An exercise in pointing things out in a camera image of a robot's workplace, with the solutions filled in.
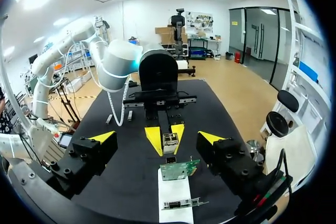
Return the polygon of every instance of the green circuit board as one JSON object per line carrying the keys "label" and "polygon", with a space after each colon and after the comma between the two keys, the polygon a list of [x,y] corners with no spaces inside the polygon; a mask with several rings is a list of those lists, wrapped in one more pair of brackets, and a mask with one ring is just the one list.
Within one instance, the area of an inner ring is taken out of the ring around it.
{"label": "green circuit board", "polygon": [[162,180],[175,180],[183,179],[187,176],[192,176],[197,170],[196,165],[200,163],[200,160],[188,161],[184,163],[174,163],[160,165]]}

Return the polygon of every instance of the person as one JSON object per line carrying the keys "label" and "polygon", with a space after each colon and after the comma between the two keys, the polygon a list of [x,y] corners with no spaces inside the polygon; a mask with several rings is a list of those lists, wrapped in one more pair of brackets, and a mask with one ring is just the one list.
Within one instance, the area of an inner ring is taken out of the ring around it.
{"label": "person", "polygon": [[0,133],[10,134],[13,129],[13,125],[9,119],[9,116],[5,110],[5,95],[0,87]]}

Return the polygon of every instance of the tan floor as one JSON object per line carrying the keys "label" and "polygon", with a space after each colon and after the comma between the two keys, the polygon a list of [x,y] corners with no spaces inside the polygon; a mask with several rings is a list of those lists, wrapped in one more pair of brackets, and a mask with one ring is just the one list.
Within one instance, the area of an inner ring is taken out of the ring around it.
{"label": "tan floor", "polygon": [[[272,110],[277,100],[277,91],[258,75],[233,61],[191,60],[190,66],[196,66],[196,77],[180,74],[179,80],[205,79],[232,117],[244,141],[256,139],[263,142],[260,129],[267,113]],[[132,78],[135,81],[139,80],[136,73]],[[91,79],[74,95],[75,97],[97,96],[100,91],[101,89]],[[94,98],[76,99],[80,117],[84,117],[94,100]],[[69,119],[65,109],[61,109],[60,100],[52,100],[51,103],[64,120]],[[49,115],[58,118],[50,106]],[[276,205],[279,210],[271,221],[284,211],[287,204],[288,197],[281,197],[278,200]]]}

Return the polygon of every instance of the black mat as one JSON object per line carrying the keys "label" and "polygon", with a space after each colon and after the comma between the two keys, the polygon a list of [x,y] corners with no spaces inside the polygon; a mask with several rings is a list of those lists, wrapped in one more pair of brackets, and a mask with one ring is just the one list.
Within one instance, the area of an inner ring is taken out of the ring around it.
{"label": "black mat", "polygon": [[[140,90],[131,88],[129,94]],[[177,153],[177,162],[200,158],[196,150],[197,132],[205,131],[222,137],[242,138],[220,100],[203,80],[179,81],[179,91],[197,95],[197,103],[186,106],[181,115],[185,131]],[[112,94],[116,113],[120,116],[122,92]],[[108,96],[102,91],[83,118],[74,137],[92,137],[115,130],[119,149],[100,177],[94,177],[81,195],[72,199],[76,203],[105,215],[135,221],[159,221],[157,171],[165,157],[159,157],[144,132],[144,109],[133,109],[133,121],[122,127],[105,121],[111,113]],[[165,116],[160,117],[165,124]],[[240,199],[225,183],[208,171],[201,161],[196,173],[189,177],[192,198],[209,201],[193,208],[194,223],[220,223],[233,217]]]}

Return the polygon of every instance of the blue box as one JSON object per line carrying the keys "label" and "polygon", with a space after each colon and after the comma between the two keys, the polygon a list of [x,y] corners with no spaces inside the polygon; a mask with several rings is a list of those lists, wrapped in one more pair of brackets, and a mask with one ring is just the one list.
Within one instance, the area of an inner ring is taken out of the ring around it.
{"label": "blue box", "polygon": [[308,75],[314,82],[318,82],[318,74],[302,61],[300,61],[299,69]]}

